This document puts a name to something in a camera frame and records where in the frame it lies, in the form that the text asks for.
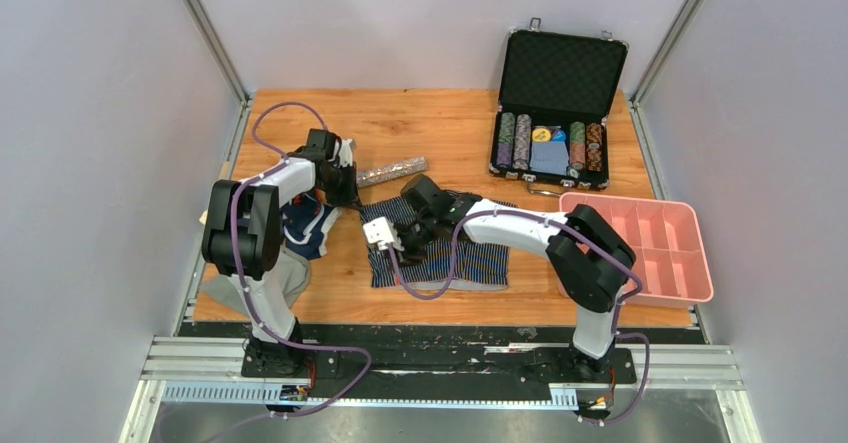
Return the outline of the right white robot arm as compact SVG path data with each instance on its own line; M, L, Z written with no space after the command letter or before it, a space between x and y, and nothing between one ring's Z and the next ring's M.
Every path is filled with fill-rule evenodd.
M577 305L571 366L584 380L596 380L611 366L609 350L620 307L629 298L634 250L593 207L570 212L538 212L502 205L473 193L450 193L418 175L401 192L414 211L408 223L391 223L386 242L395 262L423 259L426 247L446 238L493 244L545 258L561 288Z

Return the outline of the navy striped underwear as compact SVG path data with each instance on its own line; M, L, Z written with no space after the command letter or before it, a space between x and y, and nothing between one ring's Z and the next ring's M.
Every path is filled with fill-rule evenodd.
M385 217L398 225L409 224L415 216L416 212L400 196L365 205L360 212L364 223ZM368 261L372 271L372 287L401 286L388 255L370 248ZM440 237L427 245L427 255L422 262L403 266L401 273L414 290L435 291L444 285L449 263L450 241ZM509 285L508 263L509 249L505 246L461 240L457 246L457 263L451 287L467 291L504 290Z

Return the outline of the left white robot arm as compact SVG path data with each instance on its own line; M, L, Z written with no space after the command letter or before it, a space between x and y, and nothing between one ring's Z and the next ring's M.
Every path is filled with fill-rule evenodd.
M213 184L201 244L204 260L235 288L251 321L248 347L283 376L305 366L304 344L291 306L308 283L308 261L283 247L281 209L319 190L334 207L360 203L356 144L333 132L312 129L305 145L283 155L264 172L241 181Z

